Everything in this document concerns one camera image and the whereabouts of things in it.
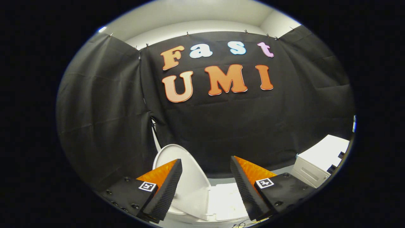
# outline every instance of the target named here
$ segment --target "fast umi sign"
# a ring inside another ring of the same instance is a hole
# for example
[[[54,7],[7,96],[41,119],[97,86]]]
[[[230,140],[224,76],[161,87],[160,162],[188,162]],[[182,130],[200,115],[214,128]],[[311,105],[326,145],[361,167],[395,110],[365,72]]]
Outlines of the fast umi sign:
[[[245,45],[240,41],[228,42],[230,55],[244,55],[246,53]],[[257,44],[257,48],[261,48],[263,55],[269,58],[273,58],[274,54],[270,52],[270,46],[264,42]],[[184,54],[184,46],[177,46],[162,52],[160,55],[163,57],[164,66],[163,70],[167,71],[177,65],[181,64],[181,56]],[[210,46],[204,43],[196,44],[190,48],[190,57],[194,59],[209,58],[213,52],[210,50]],[[258,71],[258,77],[260,77],[262,84],[260,88],[262,90],[272,90],[273,85],[269,77],[269,67],[266,65],[256,65],[255,68]],[[247,86],[243,80],[242,74],[243,66],[240,64],[232,64],[229,66],[228,72],[223,72],[218,66],[205,67],[204,71],[208,74],[211,89],[208,91],[210,96],[220,95],[222,91],[228,93],[232,92],[246,92]],[[179,76],[184,80],[185,91],[182,94],[177,94],[175,87],[176,75],[170,75],[162,79],[164,84],[166,97],[173,103],[185,102],[193,95],[192,76],[193,71],[182,72]]]

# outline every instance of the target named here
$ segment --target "white cabinet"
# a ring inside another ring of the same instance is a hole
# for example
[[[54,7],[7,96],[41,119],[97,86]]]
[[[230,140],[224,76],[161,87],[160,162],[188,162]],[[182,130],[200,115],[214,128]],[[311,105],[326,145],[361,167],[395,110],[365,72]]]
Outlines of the white cabinet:
[[[319,187],[330,176],[328,169],[340,164],[341,152],[346,153],[349,141],[327,135],[319,143],[297,156],[291,174],[304,183]]]

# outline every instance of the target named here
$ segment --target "pink letter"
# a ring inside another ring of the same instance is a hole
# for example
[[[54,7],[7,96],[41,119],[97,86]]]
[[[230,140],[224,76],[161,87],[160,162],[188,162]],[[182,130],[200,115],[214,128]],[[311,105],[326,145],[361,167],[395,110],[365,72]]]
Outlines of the pink letter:
[[[260,46],[267,57],[273,58],[274,54],[269,52],[270,46],[267,46],[264,42],[258,43],[257,46]]]

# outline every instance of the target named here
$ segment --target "white drawer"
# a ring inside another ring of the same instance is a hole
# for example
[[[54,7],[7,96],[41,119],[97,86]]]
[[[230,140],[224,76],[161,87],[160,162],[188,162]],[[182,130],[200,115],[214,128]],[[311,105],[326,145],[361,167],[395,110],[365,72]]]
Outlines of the white drawer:
[[[319,187],[330,176],[330,173],[314,166],[300,157],[295,161],[293,170],[308,182],[312,183],[315,187]]]

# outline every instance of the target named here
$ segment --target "white letter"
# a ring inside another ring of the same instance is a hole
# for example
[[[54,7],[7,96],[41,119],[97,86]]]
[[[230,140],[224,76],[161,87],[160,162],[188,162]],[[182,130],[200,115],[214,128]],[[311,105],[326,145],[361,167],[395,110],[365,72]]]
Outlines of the white letter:
[[[202,56],[210,57],[212,55],[212,51],[209,50],[209,46],[204,43],[194,45],[190,48],[190,50],[192,50],[192,52],[190,52],[191,58],[200,58]]]
[[[243,55],[246,53],[246,49],[244,48],[244,44],[240,41],[229,41],[228,47],[231,48],[230,52],[234,55]]]

